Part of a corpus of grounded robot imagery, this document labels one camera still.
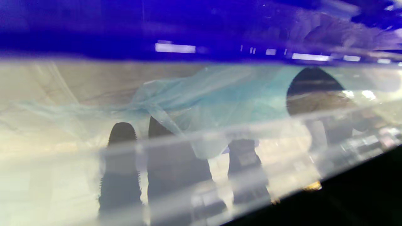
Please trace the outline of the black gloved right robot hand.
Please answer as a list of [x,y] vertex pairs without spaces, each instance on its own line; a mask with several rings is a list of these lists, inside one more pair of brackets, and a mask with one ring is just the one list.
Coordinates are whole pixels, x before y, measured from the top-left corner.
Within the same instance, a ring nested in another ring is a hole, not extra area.
[[384,68],[219,65],[142,85],[102,152],[99,224],[401,225]]

